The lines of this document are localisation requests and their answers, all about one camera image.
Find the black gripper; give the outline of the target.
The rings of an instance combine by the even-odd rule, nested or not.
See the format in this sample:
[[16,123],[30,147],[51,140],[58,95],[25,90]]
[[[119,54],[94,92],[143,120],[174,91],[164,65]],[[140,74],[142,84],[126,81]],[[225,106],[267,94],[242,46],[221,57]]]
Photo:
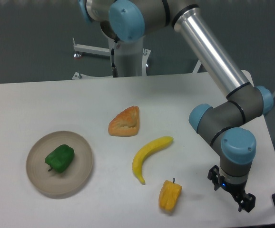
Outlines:
[[238,203],[238,211],[246,211],[247,213],[255,207],[256,197],[245,192],[247,183],[247,175],[235,177],[231,176],[224,171],[219,171],[219,167],[214,165],[208,172],[207,178],[212,181],[214,190],[222,188],[229,192],[235,202]]

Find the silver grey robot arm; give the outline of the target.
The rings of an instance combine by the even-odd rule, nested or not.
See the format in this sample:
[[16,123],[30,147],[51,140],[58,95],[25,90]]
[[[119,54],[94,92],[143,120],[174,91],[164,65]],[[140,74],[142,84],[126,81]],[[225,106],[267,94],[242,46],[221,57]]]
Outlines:
[[193,0],[80,0],[86,22],[97,21],[110,43],[113,77],[143,73],[145,35],[172,26],[189,44],[226,102],[218,107],[198,105],[189,116],[193,129],[218,154],[220,164],[208,172],[215,189],[229,192],[239,210],[250,212],[255,196],[245,185],[256,152],[254,135],[242,126],[268,113],[273,97],[262,86],[253,86],[211,33]]

